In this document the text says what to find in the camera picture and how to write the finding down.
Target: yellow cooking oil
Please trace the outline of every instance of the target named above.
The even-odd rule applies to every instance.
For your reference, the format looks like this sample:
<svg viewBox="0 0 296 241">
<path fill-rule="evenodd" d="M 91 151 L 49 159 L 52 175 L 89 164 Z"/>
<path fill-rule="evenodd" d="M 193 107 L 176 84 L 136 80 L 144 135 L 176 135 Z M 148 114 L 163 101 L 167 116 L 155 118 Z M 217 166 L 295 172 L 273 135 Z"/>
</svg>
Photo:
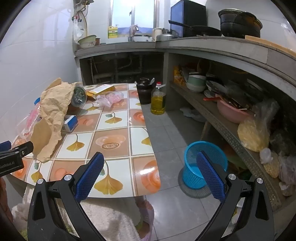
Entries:
<svg viewBox="0 0 296 241">
<path fill-rule="evenodd" d="M 165 112 L 165 93 L 161 91 L 161 82 L 156 83 L 156 88 L 151 94 L 150 111 L 155 115 L 162 115 Z"/>
</svg>

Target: pink plastic bowl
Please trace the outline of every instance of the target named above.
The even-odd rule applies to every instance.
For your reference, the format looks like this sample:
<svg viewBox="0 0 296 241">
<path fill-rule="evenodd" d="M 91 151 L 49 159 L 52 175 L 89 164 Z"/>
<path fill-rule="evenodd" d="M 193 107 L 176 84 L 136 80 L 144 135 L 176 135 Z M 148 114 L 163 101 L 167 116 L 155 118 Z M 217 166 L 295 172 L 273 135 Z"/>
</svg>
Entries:
<svg viewBox="0 0 296 241">
<path fill-rule="evenodd" d="M 231 105 L 225 103 L 223 100 L 217 102 L 217 107 L 221 115 L 223 115 L 227 120 L 239 124 L 246 117 L 250 116 L 247 112 L 238 110 Z"/>
</svg>

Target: silver bolt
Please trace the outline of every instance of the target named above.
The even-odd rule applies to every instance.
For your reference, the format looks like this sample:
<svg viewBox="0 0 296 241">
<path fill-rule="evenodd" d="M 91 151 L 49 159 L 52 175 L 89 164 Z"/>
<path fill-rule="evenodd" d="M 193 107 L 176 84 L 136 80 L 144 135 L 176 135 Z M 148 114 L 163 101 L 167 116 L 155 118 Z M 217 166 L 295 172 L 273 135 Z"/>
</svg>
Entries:
<svg viewBox="0 0 296 241">
<path fill-rule="evenodd" d="M 229 174 L 228 177 L 230 180 L 235 180 L 237 178 L 234 174 Z"/>
<path fill-rule="evenodd" d="M 43 183 L 43 178 L 38 179 L 37 183 L 38 183 L 38 184 Z"/>
<path fill-rule="evenodd" d="M 262 178 L 257 178 L 257 182 L 260 183 L 260 184 L 262 184 L 263 183 Z"/>
<path fill-rule="evenodd" d="M 64 180 L 69 181 L 69 180 L 71 180 L 71 178 L 72 178 L 72 175 L 68 174 L 64 177 Z"/>
</svg>

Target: blue plastic basket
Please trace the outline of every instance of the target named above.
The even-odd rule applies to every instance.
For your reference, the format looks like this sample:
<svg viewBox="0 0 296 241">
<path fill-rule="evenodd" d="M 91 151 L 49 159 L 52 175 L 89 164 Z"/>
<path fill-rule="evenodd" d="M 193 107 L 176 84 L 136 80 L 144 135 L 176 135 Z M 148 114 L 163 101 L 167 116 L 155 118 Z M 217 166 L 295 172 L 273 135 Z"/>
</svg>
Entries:
<svg viewBox="0 0 296 241">
<path fill-rule="evenodd" d="M 183 181 L 192 189 L 200 189 L 206 185 L 196 164 L 197 153 L 202 150 L 208 155 L 212 162 L 220 164 L 225 171 L 227 169 L 227 157 L 218 146 L 206 141 L 191 143 L 184 153 L 185 166 L 183 170 Z"/>
</svg>

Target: person's hand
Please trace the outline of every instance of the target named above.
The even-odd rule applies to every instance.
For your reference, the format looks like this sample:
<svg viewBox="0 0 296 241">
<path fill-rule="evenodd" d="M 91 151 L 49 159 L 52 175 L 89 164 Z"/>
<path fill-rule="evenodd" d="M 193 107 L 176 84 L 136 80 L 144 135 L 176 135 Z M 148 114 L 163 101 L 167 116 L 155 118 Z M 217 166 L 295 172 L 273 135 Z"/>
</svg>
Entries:
<svg viewBox="0 0 296 241">
<path fill-rule="evenodd" d="M 6 213 L 9 220 L 12 222 L 12 214 L 7 203 L 6 183 L 2 177 L 0 177 L 0 205 L 2 206 L 2 209 Z"/>
</svg>

